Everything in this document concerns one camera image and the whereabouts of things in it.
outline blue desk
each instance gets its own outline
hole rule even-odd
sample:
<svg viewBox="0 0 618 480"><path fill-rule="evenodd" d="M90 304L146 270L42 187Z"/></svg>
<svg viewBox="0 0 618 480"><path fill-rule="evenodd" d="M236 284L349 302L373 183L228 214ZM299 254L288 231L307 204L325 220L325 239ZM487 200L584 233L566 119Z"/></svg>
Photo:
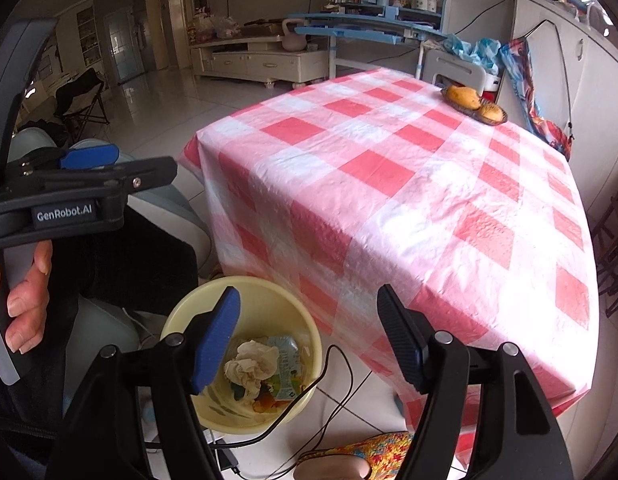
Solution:
<svg viewBox="0 0 618 480"><path fill-rule="evenodd" d="M430 13L432 16L442 18L448 14L450 0L445 1L442 14ZM343 14L340 12L312 12L309 14L291 14L289 18L300 18L304 25L295 27L298 34L310 36L324 36L329 38L329 79L336 76L336 66L346 66L359 70L377 68L376 65L361 63L349 59L338 58L337 38L349 38L352 40L374 41L385 44L406 44L407 40L420 42L418 52L418 64L415 76L420 79L424 57L423 42L425 40L444 40L448 37L441 30L437 30L425 23L394 20L383 16L365 16L362 14Z"/></svg>

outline crumpled tissue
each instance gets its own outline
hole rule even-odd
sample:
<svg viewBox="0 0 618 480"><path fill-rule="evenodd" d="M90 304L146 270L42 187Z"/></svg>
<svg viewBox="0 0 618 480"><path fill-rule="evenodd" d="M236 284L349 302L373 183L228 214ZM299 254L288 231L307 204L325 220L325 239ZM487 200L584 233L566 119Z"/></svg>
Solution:
<svg viewBox="0 0 618 480"><path fill-rule="evenodd" d="M482 38L475 45L461 40L455 34L449 35L442 43L447 52L455 54L463 61L480 65L487 74L498 75L500 71L496 57L500 50L500 42L490 38Z"/></svg>
<svg viewBox="0 0 618 480"><path fill-rule="evenodd" d="M224 376L234 384L244 387L244 399L253 400L260 393L260 384L278 370L280 351L257 341L247 341L238 346L235 358L224 364Z"/></svg>

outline doorway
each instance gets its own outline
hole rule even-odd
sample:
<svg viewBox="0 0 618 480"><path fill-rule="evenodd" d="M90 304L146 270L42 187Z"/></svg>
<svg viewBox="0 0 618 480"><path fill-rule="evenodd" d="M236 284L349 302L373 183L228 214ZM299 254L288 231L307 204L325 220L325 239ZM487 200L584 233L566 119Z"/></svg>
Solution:
<svg viewBox="0 0 618 480"><path fill-rule="evenodd" d="M144 72L142 58L132 30L135 30L131 9L121 9L106 17L111 56L118 72L118 84Z"/></svg>

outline desk leg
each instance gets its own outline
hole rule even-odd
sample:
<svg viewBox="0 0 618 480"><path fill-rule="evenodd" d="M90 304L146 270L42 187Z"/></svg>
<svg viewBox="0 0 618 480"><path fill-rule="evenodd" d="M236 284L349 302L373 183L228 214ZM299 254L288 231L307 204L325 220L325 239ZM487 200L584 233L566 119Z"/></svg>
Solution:
<svg viewBox="0 0 618 480"><path fill-rule="evenodd" d="M329 79L336 76L336 38L329 36Z"/></svg>
<svg viewBox="0 0 618 480"><path fill-rule="evenodd" d="M423 41L420 41L420 50L418 51L418 65L416 66L416 79L420 79L420 76L422 76L422 61L425 57L425 47L423 43Z"/></svg>

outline tablecloth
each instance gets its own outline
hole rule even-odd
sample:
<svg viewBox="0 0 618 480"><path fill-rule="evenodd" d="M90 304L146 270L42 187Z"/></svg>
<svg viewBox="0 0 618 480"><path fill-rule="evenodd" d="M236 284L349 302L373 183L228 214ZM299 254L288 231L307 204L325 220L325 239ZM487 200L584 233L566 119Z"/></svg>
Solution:
<svg viewBox="0 0 618 480"><path fill-rule="evenodd" d="M599 311L585 213L564 157L531 133L481 124L380 69L217 121L180 160L204 182L225 272L297 294L396 389L411 427L423 399L376 313L385 283L465 344L515 342L556 414L590 389Z"/></svg>

